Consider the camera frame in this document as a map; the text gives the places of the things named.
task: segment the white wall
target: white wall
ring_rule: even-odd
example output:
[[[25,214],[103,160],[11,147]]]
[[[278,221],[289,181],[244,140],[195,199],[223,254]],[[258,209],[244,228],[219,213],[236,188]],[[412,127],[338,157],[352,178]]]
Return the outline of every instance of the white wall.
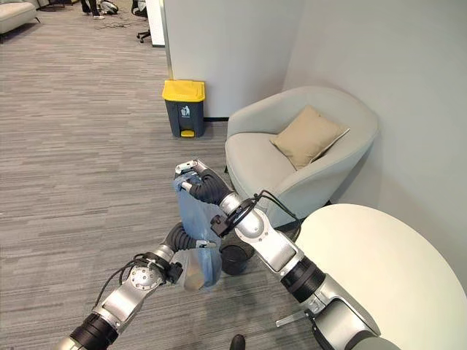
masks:
[[[464,289],[466,14],[465,0],[309,0],[285,82],[346,90],[376,113],[381,135],[334,200],[411,225]]]
[[[303,0],[165,5],[174,78],[206,82],[206,117],[228,117],[282,90]]]
[[[147,21],[151,28],[151,42],[153,45],[164,45],[162,16],[159,0],[146,0]]]

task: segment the beige cushion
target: beige cushion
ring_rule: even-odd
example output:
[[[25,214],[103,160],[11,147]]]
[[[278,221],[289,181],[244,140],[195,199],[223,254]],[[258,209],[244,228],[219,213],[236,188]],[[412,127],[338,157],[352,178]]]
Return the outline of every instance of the beige cushion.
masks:
[[[316,160],[350,129],[306,106],[279,135],[270,138],[296,169]]]

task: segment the office chair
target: office chair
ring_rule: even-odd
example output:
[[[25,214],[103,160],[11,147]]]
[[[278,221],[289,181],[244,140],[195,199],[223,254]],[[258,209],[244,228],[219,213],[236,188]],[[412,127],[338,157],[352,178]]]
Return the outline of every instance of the office chair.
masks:
[[[147,18],[147,9],[146,9],[146,1],[145,0],[133,0],[133,4],[131,5],[131,13],[138,17]],[[136,35],[136,38],[139,39],[139,42],[143,43],[144,38],[151,36],[151,30],[147,29],[147,31],[142,31]]]

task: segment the yellow foot pedal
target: yellow foot pedal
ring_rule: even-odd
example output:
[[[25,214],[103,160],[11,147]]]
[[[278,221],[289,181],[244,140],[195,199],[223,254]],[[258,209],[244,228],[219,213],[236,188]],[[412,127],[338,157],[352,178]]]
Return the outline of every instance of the yellow foot pedal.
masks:
[[[180,133],[181,137],[195,137],[195,132],[193,130],[184,130]]]

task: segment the baseboard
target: baseboard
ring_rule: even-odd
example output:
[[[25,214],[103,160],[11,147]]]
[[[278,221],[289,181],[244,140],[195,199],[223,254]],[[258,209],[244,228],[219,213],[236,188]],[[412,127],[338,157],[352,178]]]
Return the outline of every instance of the baseboard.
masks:
[[[222,117],[222,118],[204,118],[205,122],[226,122],[228,121],[228,117]]]

